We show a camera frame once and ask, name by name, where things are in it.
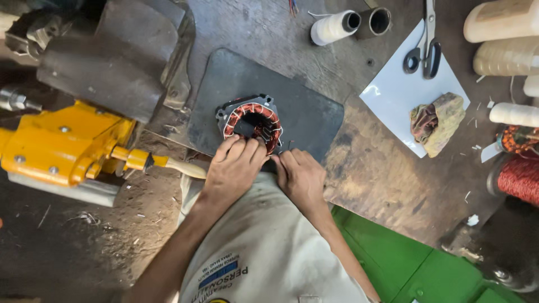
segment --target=wire bundle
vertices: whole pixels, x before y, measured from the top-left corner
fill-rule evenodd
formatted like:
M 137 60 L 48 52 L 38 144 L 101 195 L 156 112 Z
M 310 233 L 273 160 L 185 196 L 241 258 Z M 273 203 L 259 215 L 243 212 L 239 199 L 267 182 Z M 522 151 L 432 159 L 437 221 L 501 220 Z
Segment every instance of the wire bundle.
M 300 9 L 298 8 L 298 5 L 296 4 L 296 0 L 288 0 L 288 4 L 290 5 L 290 13 L 295 18 L 296 13 L 300 13 Z
M 539 161 L 514 156 L 502 167 L 497 184 L 501 191 L 539 206 Z

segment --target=man's right hand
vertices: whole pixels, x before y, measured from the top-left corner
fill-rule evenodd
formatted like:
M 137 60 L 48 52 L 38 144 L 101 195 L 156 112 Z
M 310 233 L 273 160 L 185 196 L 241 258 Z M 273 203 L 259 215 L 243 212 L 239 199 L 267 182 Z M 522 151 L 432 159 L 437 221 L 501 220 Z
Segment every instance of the man's right hand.
M 310 153 L 294 148 L 271 159 L 277 165 L 279 187 L 304 216 L 328 210 L 323 198 L 326 171 Z

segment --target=wooden handle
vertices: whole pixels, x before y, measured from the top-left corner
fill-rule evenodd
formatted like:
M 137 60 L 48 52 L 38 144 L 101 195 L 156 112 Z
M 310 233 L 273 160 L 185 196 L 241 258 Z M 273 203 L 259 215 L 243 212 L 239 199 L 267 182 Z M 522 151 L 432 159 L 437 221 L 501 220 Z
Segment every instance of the wooden handle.
M 206 179 L 206 170 L 191 163 L 176 161 L 169 158 L 165 167 L 174 168 L 193 178 Z

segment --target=white thread spool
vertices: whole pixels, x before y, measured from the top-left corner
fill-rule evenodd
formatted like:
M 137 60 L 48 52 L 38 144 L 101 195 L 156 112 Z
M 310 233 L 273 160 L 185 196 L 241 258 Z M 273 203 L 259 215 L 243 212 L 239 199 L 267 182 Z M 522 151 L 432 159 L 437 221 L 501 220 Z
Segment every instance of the white thread spool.
M 310 28 L 310 37 L 316 45 L 326 45 L 357 31 L 361 17 L 352 10 L 336 13 L 318 20 Z
M 539 127 L 539 108 L 513 103 L 498 103 L 490 110 L 490 120 L 496 123 Z

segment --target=thread spool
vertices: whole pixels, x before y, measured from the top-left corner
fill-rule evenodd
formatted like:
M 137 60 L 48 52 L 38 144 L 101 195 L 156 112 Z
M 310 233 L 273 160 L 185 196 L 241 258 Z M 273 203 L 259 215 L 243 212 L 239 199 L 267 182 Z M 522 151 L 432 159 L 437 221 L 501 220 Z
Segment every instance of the thread spool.
M 356 38 L 368 39 L 385 34 L 391 25 L 391 13 L 387 8 L 373 8 L 360 12 L 363 26 L 356 31 Z
M 490 111 L 495 123 L 539 127 L 539 108 L 513 103 L 498 103 Z
M 324 46 L 352 35 L 361 24 L 361 17 L 352 10 L 336 13 L 316 21 L 310 28 L 314 44 Z
M 488 176 L 487 189 L 493 195 L 511 195 L 539 207 L 539 158 L 512 155 L 499 159 Z

